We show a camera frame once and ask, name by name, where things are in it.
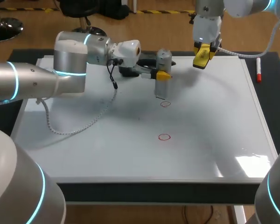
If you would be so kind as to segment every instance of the black wire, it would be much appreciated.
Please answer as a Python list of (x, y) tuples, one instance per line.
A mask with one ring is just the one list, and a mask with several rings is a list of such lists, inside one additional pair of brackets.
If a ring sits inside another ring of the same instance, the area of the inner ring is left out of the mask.
[[(112, 63), (112, 64), (113, 64), (113, 67), (112, 67), (111, 71), (110, 71), (110, 69), (109, 69), (109, 62), (110, 62), (110, 61), (113, 61), (113, 63)], [(111, 82), (113, 83), (114, 89), (118, 89), (117, 83), (116, 83), (116, 81), (114, 80), (113, 75), (112, 75), (115, 66), (116, 66), (116, 63), (114, 62), (113, 59), (110, 59), (110, 60), (107, 61), (107, 69), (108, 69), (108, 72), (109, 72), (109, 74), (110, 74), (110, 80), (111, 80)]]
[(183, 209), (182, 209), (182, 210), (183, 210), (183, 217), (185, 218), (185, 223), (186, 223), (186, 224), (189, 224), (188, 218), (187, 218), (186, 208), (187, 208), (187, 207), (184, 206)]
[(209, 223), (209, 221), (211, 220), (211, 218), (213, 217), (213, 215), (214, 215), (214, 206), (211, 206), (210, 207), (210, 217), (209, 217), (209, 219), (204, 223), (204, 224), (207, 224), (207, 223)]
[[(188, 218), (187, 218), (187, 207), (186, 206), (183, 206), (183, 208), (182, 208), (182, 211), (183, 211), (183, 217), (184, 217), (184, 219), (185, 219), (185, 223), (186, 224), (189, 224), (189, 221), (188, 221)], [(211, 218), (213, 217), (213, 215), (214, 215), (214, 206), (211, 206), (210, 207), (210, 217), (208, 218), (208, 220), (206, 220), (206, 222), (204, 223), (204, 224), (207, 224), (207, 223), (209, 223), (209, 221), (211, 220)]]

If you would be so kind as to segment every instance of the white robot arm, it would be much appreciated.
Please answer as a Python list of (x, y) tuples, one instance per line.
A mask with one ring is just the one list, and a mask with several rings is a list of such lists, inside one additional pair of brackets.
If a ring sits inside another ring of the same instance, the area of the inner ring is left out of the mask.
[[(272, 31), (271, 40), (266, 50), (258, 55), (243, 55), (221, 48), (221, 24), (225, 10), (233, 17), (243, 17), (258, 12), (274, 13), (279, 21)], [(204, 69), (220, 50), (227, 54), (256, 58), (266, 54), (272, 43), (277, 29), (280, 27), (280, 0), (200, 0), (196, 4), (196, 13), (191, 15), (193, 24), (193, 39), (195, 59), (193, 66)]]

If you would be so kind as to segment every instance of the white cable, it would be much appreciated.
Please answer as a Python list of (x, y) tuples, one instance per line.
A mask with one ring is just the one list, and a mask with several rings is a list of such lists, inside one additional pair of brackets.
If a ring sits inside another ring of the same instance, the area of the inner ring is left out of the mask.
[(274, 37), (275, 37), (275, 34), (277, 32), (277, 29), (278, 27), (280, 26), (280, 20), (276, 23), (276, 25), (274, 26), (273, 30), (272, 30), (272, 34), (271, 34), (271, 39), (269, 41), (269, 44), (267, 45), (267, 48), (264, 52), (262, 52), (261, 54), (258, 54), (258, 55), (243, 55), (243, 54), (238, 54), (238, 53), (235, 53), (235, 52), (232, 52), (232, 51), (229, 51), (229, 50), (225, 50), (223, 48), (218, 48), (219, 51), (222, 51), (226, 54), (229, 54), (229, 55), (234, 55), (234, 56), (239, 56), (239, 57), (246, 57), (246, 58), (256, 58), (256, 57), (262, 57), (263, 55), (265, 55), (271, 48), (272, 44), (273, 44), (273, 41), (274, 41)]
[(81, 133), (82, 131), (85, 131), (87, 128), (91, 127), (92, 125), (94, 125), (106, 112), (107, 110), (109, 109), (109, 106), (112, 104), (112, 102), (115, 100), (116, 98), (116, 95), (117, 95), (117, 90), (114, 90), (114, 95), (113, 95), (113, 98), (110, 100), (110, 102), (108, 103), (108, 105), (106, 106), (106, 108), (104, 110), (102, 110), (102, 112), (94, 119), (92, 120), (92, 122), (90, 122), (88, 125), (76, 130), (76, 131), (73, 131), (73, 132), (68, 132), (68, 133), (63, 133), (63, 132), (59, 132), (57, 130), (55, 130), (54, 128), (52, 128), (51, 126), (51, 121), (50, 121), (50, 115), (49, 115), (49, 108), (46, 104), (46, 102), (43, 100), (43, 99), (37, 99), (38, 101), (40, 101), (42, 103), (42, 105), (44, 106), (45, 108), (45, 111), (46, 111), (46, 118), (47, 118), (47, 125), (48, 125), (48, 128), (51, 132), (55, 133), (55, 134), (59, 134), (59, 135), (74, 135), (74, 134), (78, 134), (78, 133)]

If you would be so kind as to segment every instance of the white table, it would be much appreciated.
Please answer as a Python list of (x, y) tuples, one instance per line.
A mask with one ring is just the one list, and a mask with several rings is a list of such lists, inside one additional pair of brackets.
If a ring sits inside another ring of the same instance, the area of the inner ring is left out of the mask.
[[(44, 108), (22, 106), (13, 138), (58, 183), (260, 183), (277, 153), (244, 60), (217, 56), (205, 70), (176, 56), (168, 107), (154, 81), (114, 78), (118, 96), (101, 120), (66, 138), (51, 133)], [(52, 58), (39, 65), (52, 68)], [(88, 65), (85, 95), (50, 99), (53, 126), (90, 122), (113, 94), (103, 66)], [(160, 134), (171, 139), (159, 140)]]

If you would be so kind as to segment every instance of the cable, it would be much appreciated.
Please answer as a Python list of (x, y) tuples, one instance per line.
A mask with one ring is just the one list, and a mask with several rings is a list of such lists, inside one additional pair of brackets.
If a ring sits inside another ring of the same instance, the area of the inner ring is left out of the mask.
[(183, 217), (185, 218), (185, 223), (189, 224), (188, 218), (187, 218), (187, 212), (186, 212), (186, 206), (183, 206), (182, 211), (183, 211)]
[(211, 206), (210, 207), (210, 217), (208, 218), (208, 220), (206, 220), (206, 222), (204, 224), (207, 224), (209, 223), (209, 221), (211, 220), (211, 218), (213, 217), (214, 215), (214, 206)]
[[(113, 67), (110, 71), (109, 69), (109, 62), (110, 61), (113, 61)], [(78, 129), (78, 130), (75, 130), (75, 131), (72, 131), (72, 132), (67, 132), (67, 133), (64, 133), (64, 132), (60, 132), (60, 131), (57, 131), (55, 130), (52, 126), (51, 126), (51, 121), (50, 121), (50, 113), (49, 113), (49, 108), (48, 108), (48, 105), (46, 104), (45, 100), (47, 100), (48, 98), (46, 99), (37, 99), (36, 103), (39, 104), (39, 103), (42, 103), (42, 105), (44, 106), (45, 108), (45, 111), (46, 111), (46, 119), (47, 119), (47, 125), (48, 125), (48, 128), (51, 132), (55, 133), (55, 134), (59, 134), (59, 135), (74, 135), (74, 134), (79, 134), (81, 133), (82, 131), (85, 131), (86, 129), (90, 128), (92, 125), (94, 125), (95, 123), (97, 123), (97, 121), (107, 112), (107, 110), (109, 109), (109, 106), (112, 104), (112, 102), (115, 100), (116, 98), (116, 95), (117, 95), (117, 89), (118, 89), (118, 86), (117, 86), (117, 83), (116, 81), (114, 80), (112, 74), (113, 74), (113, 71), (114, 71), (114, 68), (116, 65), (122, 63), (121, 61), (117, 61), (116, 59), (110, 59), (107, 61), (107, 69), (108, 69), (108, 72), (110, 74), (110, 79), (112, 81), (112, 84), (113, 84), (113, 87), (114, 87), (114, 94), (113, 94), (113, 97), (112, 99), (110, 100), (109, 104), (106, 106), (106, 108), (92, 121), (90, 122), (89, 124), (87, 124), (86, 126)], [(58, 89), (58, 85), (59, 85), (59, 79), (57, 77), (57, 80), (56, 80), (56, 86), (55, 86), (55, 89), (54, 89), (54, 93), (52, 96), (54, 96), (56, 94), (56, 91)]]
[[(112, 67), (112, 69), (111, 69), (111, 71), (110, 71), (110, 69), (109, 69), (109, 62), (110, 61), (113, 61), (112, 62), (112, 65), (113, 65), (113, 67)], [(117, 59), (117, 58), (115, 58), (115, 59), (109, 59), (108, 61), (107, 61), (107, 69), (108, 69), (108, 72), (109, 72), (109, 74), (110, 74), (110, 79), (111, 79), (111, 82), (113, 83), (113, 87), (114, 87), (114, 89), (118, 89), (118, 86), (117, 86), (117, 83), (116, 83), (116, 81), (114, 80), (114, 78), (113, 78), (113, 70), (114, 70), (114, 68), (115, 68), (115, 66), (117, 66), (117, 65), (119, 65), (119, 64), (122, 64), (123, 63), (123, 60), (122, 59)]]
[(42, 105), (44, 106), (45, 108), (45, 111), (46, 111), (46, 119), (47, 119), (47, 125), (48, 125), (48, 128), (51, 132), (55, 133), (55, 134), (59, 134), (59, 135), (74, 135), (74, 134), (79, 134), (81, 133), (82, 131), (85, 131), (86, 129), (90, 128), (91, 126), (93, 126), (95, 123), (97, 123), (97, 121), (107, 112), (107, 110), (109, 109), (109, 106), (112, 104), (112, 102), (115, 100), (116, 98), (116, 95), (117, 95), (117, 89), (114, 89), (114, 95), (112, 97), (112, 99), (110, 100), (109, 104), (106, 106), (106, 108), (104, 110), (102, 110), (102, 112), (94, 119), (92, 120), (92, 122), (90, 122), (89, 124), (87, 124), (86, 126), (76, 130), (76, 131), (73, 131), (73, 132), (67, 132), (67, 133), (63, 133), (63, 132), (59, 132), (57, 130), (55, 130), (54, 128), (52, 128), (51, 126), (51, 121), (50, 121), (50, 114), (49, 114), (49, 108), (46, 104), (46, 102), (43, 100), (43, 99), (37, 99), (37, 101), (41, 102)]
[(265, 55), (271, 48), (272, 44), (273, 44), (273, 41), (274, 41), (274, 38), (275, 38), (275, 34), (277, 32), (277, 29), (278, 27), (280, 26), (280, 20), (276, 23), (276, 25), (274, 26), (273, 30), (272, 30), (272, 34), (271, 34), (271, 38), (270, 38), (270, 41), (267, 45), (267, 48), (265, 49), (264, 52), (262, 52), (261, 54), (258, 54), (258, 55), (243, 55), (243, 54), (238, 54), (238, 53), (235, 53), (235, 52), (232, 52), (232, 51), (229, 51), (229, 50), (225, 50), (223, 48), (218, 48), (219, 51), (222, 51), (226, 54), (229, 54), (229, 55), (234, 55), (234, 56), (239, 56), (239, 57), (246, 57), (246, 58), (256, 58), (256, 57), (262, 57), (263, 55)]

